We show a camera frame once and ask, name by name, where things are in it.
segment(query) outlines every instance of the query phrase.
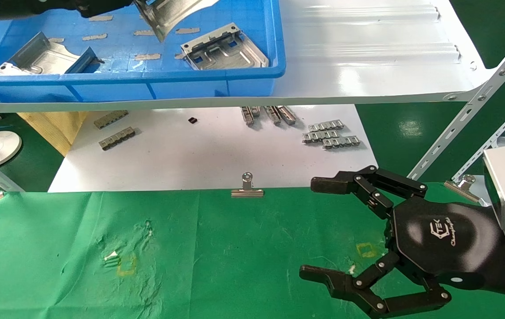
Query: white table surface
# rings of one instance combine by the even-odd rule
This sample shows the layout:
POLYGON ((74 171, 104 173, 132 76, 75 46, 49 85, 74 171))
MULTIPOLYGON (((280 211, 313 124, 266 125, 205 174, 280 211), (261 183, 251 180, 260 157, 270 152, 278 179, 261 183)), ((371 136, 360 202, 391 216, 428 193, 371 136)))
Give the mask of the white table surface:
POLYGON ((104 129, 91 113, 81 127, 49 192, 153 191, 240 188, 245 171, 258 188, 307 187, 314 176, 376 165, 354 105, 291 107, 299 122, 279 127, 262 110, 252 127, 239 107, 154 109, 131 112, 104 129), (190 124, 188 119, 198 122, 190 124), (342 120, 342 135, 357 135, 359 147, 334 149, 305 145, 307 125, 342 120), (99 141, 133 127, 139 135, 109 151, 99 141))

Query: green cloth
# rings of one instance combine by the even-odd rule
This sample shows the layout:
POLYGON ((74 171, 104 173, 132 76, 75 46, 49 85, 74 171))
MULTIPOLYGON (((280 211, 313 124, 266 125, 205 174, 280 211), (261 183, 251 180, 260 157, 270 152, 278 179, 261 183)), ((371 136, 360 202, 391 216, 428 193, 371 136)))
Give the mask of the green cloth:
MULTIPOLYGON (((441 184, 430 188, 430 200, 461 200, 441 184)), ((385 222, 354 196, 265 191, 6 194, 0 318, 366 318, 298 270, 360 273, 384 252, 385 222), (112 252, 119 258, 105 263, 112 252)), ((504 295, 447 289, 446 307, 410 317, 505 317, 504 295)), ((420 287, 394 271, 374 291, 420 287)))

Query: blue plastic crate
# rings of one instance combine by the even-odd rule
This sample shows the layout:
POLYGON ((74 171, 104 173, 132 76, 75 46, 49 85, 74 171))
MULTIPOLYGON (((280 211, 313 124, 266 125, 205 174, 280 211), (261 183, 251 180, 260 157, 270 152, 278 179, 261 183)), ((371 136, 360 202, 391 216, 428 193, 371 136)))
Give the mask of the blue plastic crate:
POLYGON ((109 12, 111 21, 89 21, 78 12, 51 10, 22 20, 0 21, 0 65, 34 35, 64 38, 68 51, 79 55, 93 48, 105 63, 79 74, 0 75, 0 102, 129 101, 183 97, 270 96, 274 81, 286 69, 278 0, 220 0, 181 21, 175 28, 200 28, 199 33, 135 36, 150 27, 135 6, 109 12), (193 70, 176 60, 180 45, 231 22, 268 57, 269 67, 193 70), (89 35, 107 38, 84 41, 89 35), (135 61, 138 54, 160 53, 158 60, 135 61))

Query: robotic hand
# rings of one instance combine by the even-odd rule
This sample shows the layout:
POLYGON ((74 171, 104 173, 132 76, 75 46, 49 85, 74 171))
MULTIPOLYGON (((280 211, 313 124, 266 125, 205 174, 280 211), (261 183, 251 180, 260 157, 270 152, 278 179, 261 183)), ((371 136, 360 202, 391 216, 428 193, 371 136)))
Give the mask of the robotic hand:
POLYGON ((132 0, 0 0, 0 20, 25 18, 50 9, 77 10, 84 18, 129 6, 132 0))
POLYGON ((299 276, 326 285, 331 297, 352 301, 370 317, 432 311, 451 301, 440 284, 505 294, 505 235, 491 207, 424 199, 427 186, 369 166, 315 177, 311 190, 354 194, 386 224, 388 253, 357 277, 341 271, 301 266, 299 276), (396 207, 378 188, 405 198, 396 207), (425 292, 383 299, 370 287, 398 269, 425 292))

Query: robot hand logo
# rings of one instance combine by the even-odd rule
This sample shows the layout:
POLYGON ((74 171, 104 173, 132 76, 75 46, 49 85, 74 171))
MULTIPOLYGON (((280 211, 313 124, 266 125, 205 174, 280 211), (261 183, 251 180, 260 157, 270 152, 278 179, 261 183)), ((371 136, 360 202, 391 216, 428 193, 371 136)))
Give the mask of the robot hand logo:
POLYGON ((430 222, 430 230, 433 236, 444 239, 449 236, 449 227, 445 223, 442 225, 440 221, 439 219, 435 219, 433 222, 430 222))
POLYGON ((430 222, 430 231, 433 236, 439 239, 444 239, 451 234, 451 246, 455 246, 455 228, 449 218, 445 218, 445 223, 443 224, 441 223, 441 219, 435 219, 433 222, 430 222))

